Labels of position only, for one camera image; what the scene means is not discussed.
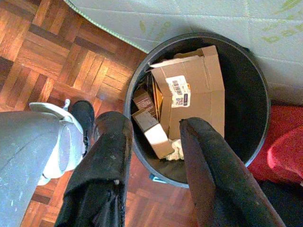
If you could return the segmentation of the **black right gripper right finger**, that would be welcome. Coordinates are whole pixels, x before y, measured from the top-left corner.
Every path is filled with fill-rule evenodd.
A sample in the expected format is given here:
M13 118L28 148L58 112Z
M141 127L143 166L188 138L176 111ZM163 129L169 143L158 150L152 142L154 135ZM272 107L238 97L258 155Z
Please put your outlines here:
M285 226L247 167L208 122L191 117L179 123L200 227Z

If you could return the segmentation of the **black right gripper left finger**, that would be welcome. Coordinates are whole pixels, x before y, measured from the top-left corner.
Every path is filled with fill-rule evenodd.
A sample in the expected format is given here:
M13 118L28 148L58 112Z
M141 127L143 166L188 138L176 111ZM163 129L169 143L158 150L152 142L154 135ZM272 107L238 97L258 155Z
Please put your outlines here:
M56 227L123 227L133 126L119 112L95 121L90 151L73 171Z

